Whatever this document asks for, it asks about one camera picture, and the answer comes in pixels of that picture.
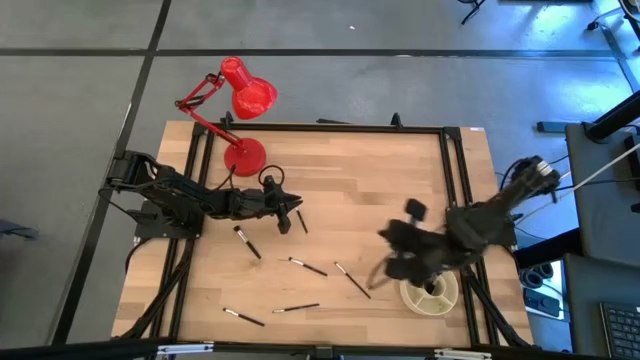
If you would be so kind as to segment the black headphones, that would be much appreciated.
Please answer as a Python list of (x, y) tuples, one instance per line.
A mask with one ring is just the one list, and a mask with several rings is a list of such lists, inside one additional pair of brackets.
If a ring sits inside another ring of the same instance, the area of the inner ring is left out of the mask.
[(537, 289), (544, 285), (545, 280), (553, 277), (554, 270), (550, 263), (540, 264), (519, 271), (519, 279), (523, 286)]

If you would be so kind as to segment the black desk leg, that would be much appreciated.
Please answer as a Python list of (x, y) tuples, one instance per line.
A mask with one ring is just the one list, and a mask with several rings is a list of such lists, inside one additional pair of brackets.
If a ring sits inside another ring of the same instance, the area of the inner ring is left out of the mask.
[(513, 253), (515, 262), (520, 269), (550, 263), (563, 258), (565, 254), (578, 256), (584, 254), (579, 228), (574, 228), (553, 238), (518, 249)]
[(540, 133), (560, 134), (569, 125), (579, 125), (584, 135), (593, 142), (604, 143), (613, 133), (632, 125), (640, 118), (640, 90), (614, 106), (594, 122), (556, 122), (541, 121), (536, 123), (536, 130)]

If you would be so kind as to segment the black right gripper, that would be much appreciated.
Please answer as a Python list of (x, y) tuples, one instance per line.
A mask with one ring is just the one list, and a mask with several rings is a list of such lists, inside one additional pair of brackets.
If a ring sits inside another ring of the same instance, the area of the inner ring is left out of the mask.
[(448, 233), (426, 231), (406, 222), (389, 222), (378, 235), (390, 246), (399, 246), (400, 257), (388, 257), (384, 269), (395, 280), (428, 280), (480, 258), (479, 251), (463, 248)]

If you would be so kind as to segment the short thick black makeup brush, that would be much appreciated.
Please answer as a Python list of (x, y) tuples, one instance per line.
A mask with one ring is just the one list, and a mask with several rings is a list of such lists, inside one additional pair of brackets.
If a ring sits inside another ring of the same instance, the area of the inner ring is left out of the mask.
[(256, 247), (253, 245), (253, 243), (249, 240), (249, 238), (246, 236), (245, 232), (242, 230), (242, 228), (239, 225), (236, 225), (233, 228), (234, 232), (240, 237), (240, 239), (243, 241), (243, 243), (249, 248), (249, 250), (252, 252), (252, 254), (257, 258), (257, 259), (261, 259), (262, 256), (260, 255), (260, 253), (258, 252), (258, 250), (256, 249)]

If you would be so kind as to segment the cream round compartment organizer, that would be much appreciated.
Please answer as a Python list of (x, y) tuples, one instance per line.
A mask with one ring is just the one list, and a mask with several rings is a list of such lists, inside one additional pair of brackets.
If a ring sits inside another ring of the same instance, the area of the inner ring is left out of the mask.
[(456, 305), (459, 286), (453, 272), (443, 272), (419, 286), (402, 281), (399, 293), (405, 306), (412, 312), (422, 316), (440, 316)]

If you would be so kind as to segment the black keyboard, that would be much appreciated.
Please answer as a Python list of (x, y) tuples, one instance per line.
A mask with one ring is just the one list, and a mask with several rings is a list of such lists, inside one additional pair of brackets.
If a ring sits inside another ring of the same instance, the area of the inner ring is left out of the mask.
[(640, 360), (640, 305), (599, 304), (609, 356)]

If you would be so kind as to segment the red desk lamp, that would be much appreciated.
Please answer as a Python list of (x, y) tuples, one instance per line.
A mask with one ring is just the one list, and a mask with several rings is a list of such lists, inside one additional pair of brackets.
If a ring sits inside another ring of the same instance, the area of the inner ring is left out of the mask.
[(197, 109), (207, 102), (225, 84), (232, 89), (231, 107), (236, 117), (251, 120), (267, 113), (276, 103), (278, 91), (263, 78), (250, 73), (244, 61), (236, 56), (225, 57), (220, 70), (209, 73), (183, 99), (174, 102), (175, 107), (191, 117), (207, 130), (225, 140), (228, 146), (223, 154), (225, 166), (241, 177), (255, 175), (266, 164), (266, 150), (254, 138), (238, 137), (214, 125), (197, 113)]

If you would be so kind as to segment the black flat device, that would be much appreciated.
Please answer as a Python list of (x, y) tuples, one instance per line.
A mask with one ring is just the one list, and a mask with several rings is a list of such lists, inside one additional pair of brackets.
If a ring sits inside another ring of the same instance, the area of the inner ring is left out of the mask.
[(552, 317), (560, 315), (560, 302), (551, 296), (525, 288), (523, 290), (524, 303), (528, 308)]

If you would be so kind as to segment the grey desk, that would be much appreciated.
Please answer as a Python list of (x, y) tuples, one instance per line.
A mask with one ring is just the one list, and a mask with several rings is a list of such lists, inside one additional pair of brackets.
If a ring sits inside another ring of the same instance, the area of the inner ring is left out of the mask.
[(564, 257), (573, 351), (582, 356), (609, 356), (601, 302), (640, 305), (640, 268), (567, 255)]
[(617, 132), (604, 143), (588, 139), (579, 125), (565, 128), (583, 251), (586, 255), (640, 267), (640, 190), (625, 140)]

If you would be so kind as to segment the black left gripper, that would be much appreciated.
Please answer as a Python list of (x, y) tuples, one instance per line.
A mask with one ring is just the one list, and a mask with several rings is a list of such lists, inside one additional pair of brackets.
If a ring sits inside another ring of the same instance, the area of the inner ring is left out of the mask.
[(302, 197), (281, 192), (277, 202), (273, 191), (259, 189), (232, 188), (227, 191), (228, 218), (246, 220), (276, 215), (277, 227), (281, 234), (287, 234), (291, 227), (289, 212), (303, 203)]

